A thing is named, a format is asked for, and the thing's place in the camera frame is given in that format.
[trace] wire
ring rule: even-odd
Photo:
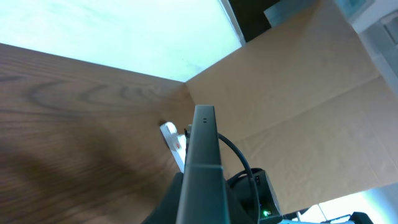
[[[235,152],[238,156],[239,160],[242,162],[244,170],[246,171],[246,175],[249,178],[249,185],[251,189],[251,194],[253,197],[253,204],[254,204],[254,215],[253,221],[254,223],[258,224],[260,220],[260,199],[259,199],[259,192],[257,191],[256,181],[254,180],[253,173],[251,172],[250,166],[247,160],[244,158],[242,152],[236,147],[228,138],[223,136],[222,134],[218,133],[218,138],[223,141],[228,147]]]

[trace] cardboard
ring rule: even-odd
[[[282,212],[398,181],[398,101],[331,1],[190,80],[218,131],[269,173]],[[222,145],[226,176],[243,170]]]

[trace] black cable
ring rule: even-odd
[[[222,134],[218,133],[218,138],[223,141],[228,147],[235,152],[238,156],[239,160],[242,162],[244,170],[246,171],[246,175],[249,178],[249,185],[251,189],[251,194],[253,197],[253,204],[254,204],[254,216],[253,221],[254,223],[258,224],[260,220],[260,199],[259,199],[259,192],[257,191],[256,181],[254,180],[253,173],[251,172],[249,163],[244,158],[242,152],[236,147],[228,138],[223,136]]]

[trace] brown wood surface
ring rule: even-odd
[[[140,223],[178,171],[159,122],[193,109],[180,82],[0,45],[0,222]]]

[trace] gray metal surface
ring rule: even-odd
[[[214,106],[195,107],[178,224],[229,223]]]

